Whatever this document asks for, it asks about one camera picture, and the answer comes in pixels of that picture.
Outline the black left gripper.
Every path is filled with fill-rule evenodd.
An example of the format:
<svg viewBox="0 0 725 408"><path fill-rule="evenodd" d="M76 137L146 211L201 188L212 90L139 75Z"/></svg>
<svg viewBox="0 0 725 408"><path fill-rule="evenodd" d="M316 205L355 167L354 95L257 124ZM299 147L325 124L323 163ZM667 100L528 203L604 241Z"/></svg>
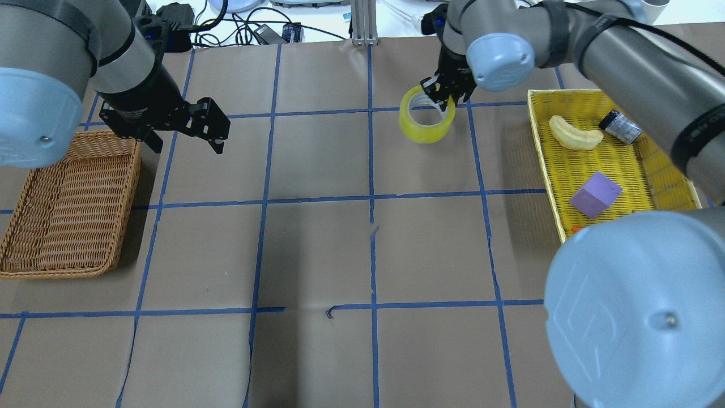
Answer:
<svg viewBox="0 0 725 408"><path fill-rule="evenodd" d="M99 116L120 138L144 142L161 154L164 142L156 131L177 131L207 141L215 154L223 154L230 120L215 100L205 96L191 104L160 62L137 86L117 93L100 93Z"/></svg>

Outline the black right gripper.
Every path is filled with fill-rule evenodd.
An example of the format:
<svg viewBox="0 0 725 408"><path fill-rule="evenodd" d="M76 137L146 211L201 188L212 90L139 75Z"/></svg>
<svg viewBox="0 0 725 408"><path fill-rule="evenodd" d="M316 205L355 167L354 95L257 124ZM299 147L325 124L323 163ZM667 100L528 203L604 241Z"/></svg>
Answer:
<svg viewBox="0 0 725 408"><path fill-rule="evenodd" d="M456 105L470 100L476 83L464 55L442 48L435 73L422 79L420 86L427 98L442 106L443 118L453 118Z"/></svg>

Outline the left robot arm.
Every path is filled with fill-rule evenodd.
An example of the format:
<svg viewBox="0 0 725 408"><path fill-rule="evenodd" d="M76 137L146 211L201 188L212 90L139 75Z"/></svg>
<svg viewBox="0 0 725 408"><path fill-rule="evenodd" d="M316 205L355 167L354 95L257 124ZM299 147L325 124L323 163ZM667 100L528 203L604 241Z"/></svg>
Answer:
<svg viewBox="0 0 725 408"><path fill-rule="evenodd" d="M201 31L119 1L3 1L2 166L36 169L65 157L83 96L101 96L102 121L160 153L158 131L206 141L221 154L230 121L212 98L189 103L163 65L176 32Z"/></svg>

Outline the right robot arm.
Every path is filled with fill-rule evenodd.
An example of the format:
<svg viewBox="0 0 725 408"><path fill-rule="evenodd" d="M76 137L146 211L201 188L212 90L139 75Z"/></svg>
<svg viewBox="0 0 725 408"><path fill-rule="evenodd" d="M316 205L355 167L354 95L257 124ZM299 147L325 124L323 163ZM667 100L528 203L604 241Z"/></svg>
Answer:
<svg viewBox="0 0 725 408"><path fill-rule="evenodd" d="M545 285L575 407L723 406L723 66L641 1L447 1L421 81L448 113L572 63L596 90L528 93L561 242Z"/></svg>

